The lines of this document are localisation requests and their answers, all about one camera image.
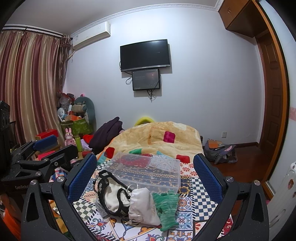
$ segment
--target curtain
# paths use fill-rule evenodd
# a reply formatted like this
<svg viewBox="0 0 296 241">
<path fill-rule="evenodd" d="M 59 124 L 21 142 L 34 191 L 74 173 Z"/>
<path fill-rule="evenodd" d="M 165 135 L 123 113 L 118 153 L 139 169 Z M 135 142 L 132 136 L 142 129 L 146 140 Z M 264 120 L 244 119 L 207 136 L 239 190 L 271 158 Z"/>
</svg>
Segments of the curtain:
<svg viewBox="0 0 296 241">
<path fill-rule="evenodd" d="M 55 106 L 59 45 L 60 39 L 45 34 L 0 34 L 0 99 L 10 105 L 20 144 L 48 129 L 57 129 L 59 143 L 64 142 Z"/>
<path fill-rule="evenodd" d="M 59 93 L 63 92 L 66 79 L 66 70 L 69 57 L 69 51 L 71 48 L 70 35 L 64 34 L 61 38 L 58 57 L 57 57 L 57 74 L 56 74 L 56 104 L 58 106 L 58 100 L 60 97 Z"/>
</svg>

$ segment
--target ceiling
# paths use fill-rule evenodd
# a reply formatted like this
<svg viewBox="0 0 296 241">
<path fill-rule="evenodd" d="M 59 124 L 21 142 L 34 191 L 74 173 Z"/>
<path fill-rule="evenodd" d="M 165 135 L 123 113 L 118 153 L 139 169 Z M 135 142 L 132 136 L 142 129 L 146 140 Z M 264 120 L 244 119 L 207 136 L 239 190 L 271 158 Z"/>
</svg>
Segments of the ceiling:
<svg viewBox="0 0 296 241">
<path fill-rule="evenodd" d="M 196 4 L 217 10 L 223 0 L 26 0 L 7 24 L 23 24 L 72 34 L 109 15 L 154 4 Z"/>
</svg>

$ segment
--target transparent plastic box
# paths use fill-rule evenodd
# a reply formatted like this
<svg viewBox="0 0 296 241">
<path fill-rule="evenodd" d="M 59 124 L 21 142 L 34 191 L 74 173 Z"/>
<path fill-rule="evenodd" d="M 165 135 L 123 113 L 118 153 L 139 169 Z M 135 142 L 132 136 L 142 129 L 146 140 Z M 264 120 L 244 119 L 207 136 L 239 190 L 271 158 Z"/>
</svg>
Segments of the transparent plastic box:
<svg viewBox="0 0 296 241">
<path fill-rule="evenodd" d="M 180 160 L 117 153 L 103 168 L 131 189 L 148 188 L 154 193 L 178 192 Z"/>
</svg>

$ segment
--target curtain rod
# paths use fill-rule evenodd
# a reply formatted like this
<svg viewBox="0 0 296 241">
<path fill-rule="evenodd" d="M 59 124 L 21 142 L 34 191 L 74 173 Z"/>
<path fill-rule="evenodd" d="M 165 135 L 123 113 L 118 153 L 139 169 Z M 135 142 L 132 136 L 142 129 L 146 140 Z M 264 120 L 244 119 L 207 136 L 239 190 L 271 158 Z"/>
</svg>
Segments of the curtain rod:
<svg viewBox="0 0 296 241">
<path fill-rule="evenodd" d="M 61 38 L 63 34 L 51 31 L 45 28 L 39 28 L 34 26 L 26 26 L 22 24 L 6 24 L 2 30 L 21 30 L 21 31 L 30 31 L 30 32 L 36 32 L 41 34 L 47 34 L 51 35 L 57 38 Z"/>
</svg>

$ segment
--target backpack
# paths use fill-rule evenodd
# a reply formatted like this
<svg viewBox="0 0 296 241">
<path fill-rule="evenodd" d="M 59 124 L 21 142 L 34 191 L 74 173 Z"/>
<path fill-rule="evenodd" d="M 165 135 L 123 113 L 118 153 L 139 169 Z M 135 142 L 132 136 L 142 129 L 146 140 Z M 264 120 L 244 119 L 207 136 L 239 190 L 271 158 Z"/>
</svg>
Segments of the backpack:
<svg viewBox="0 0 296 241">
<path fill-rule="evenodd" d="M 210 149 L 209 143 L 206 142 L 205 149 L 204 149 L 205 157 L 209 161 L 213 161 L 214 165 L 218 163 L 224 163 L 224 162 L 235 163 L 237 162 L 237 157 L 234 150 L 235 147 L 236 145 L 225 145 L 225 147 L 215 150 L 215 149 Z"/>
</svg>

